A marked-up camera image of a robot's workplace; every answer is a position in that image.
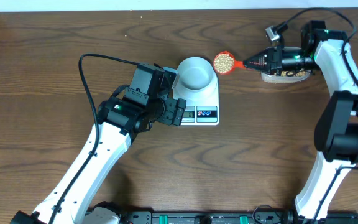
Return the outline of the red plastic measuring scoop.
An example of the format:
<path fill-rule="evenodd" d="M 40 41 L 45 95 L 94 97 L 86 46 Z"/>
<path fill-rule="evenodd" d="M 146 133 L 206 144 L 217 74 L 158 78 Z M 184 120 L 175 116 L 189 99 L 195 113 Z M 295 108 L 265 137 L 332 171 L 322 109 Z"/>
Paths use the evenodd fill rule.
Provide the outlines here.
<path fill-rule="evenodd" d="M 246 66 L 243 61 L 236 60 L 232 53 L 223 51 L 215 56 L 213 68 L 220 75 L 228 75 L 235 69 L 246 69 Z"/>

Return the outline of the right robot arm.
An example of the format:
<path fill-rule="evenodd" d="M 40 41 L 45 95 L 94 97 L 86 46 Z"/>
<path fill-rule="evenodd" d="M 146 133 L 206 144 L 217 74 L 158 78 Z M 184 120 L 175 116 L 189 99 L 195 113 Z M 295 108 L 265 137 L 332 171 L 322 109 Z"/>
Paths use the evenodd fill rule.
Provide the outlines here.
<path fill-rule="evenodd" d="M 294 207 L 282 223 L 324 223 L 341 182 L 358 170 L 358 68 L 352 58 L 351 37 L 329 30 L 324 21 L 309 21 L 301 30 L 301 47 L 285 47 L 288 23 L 266 28 L 272 46 L 243 61 L 245 68 L 278 76 L 283 72 L 321 71 L 330 100 L 314 130 L 316 160 Z"/>

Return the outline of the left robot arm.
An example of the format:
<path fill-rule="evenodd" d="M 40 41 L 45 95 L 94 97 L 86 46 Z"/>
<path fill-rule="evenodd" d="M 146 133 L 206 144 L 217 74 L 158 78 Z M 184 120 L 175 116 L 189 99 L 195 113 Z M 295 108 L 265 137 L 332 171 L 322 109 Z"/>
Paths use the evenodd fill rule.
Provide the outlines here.
<path fill-rule="evenodd" d="M 179 75 L 175 69 L 138 64 L 130 84 L 120 86 L 98 109 L 86 144 L 51 194 L 31 214 L 17 212 L 12 223 L 112 223 L 121 215 L 90 203 L 113 165 L 139 133 L 154 122 L 181 123 L 186 101 L 169 96 Z"/>

